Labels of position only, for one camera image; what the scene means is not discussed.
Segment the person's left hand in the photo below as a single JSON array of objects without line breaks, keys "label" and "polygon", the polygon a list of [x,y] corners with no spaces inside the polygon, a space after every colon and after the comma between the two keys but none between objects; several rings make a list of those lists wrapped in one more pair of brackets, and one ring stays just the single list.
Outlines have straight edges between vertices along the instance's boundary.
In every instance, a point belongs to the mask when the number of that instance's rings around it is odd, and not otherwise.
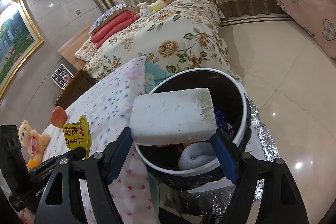
[{"label": "person's left hand", "polygon": [[24,224],[34,224],[35,214],[28,209],[23,209],[19,212],[19,218]]}]

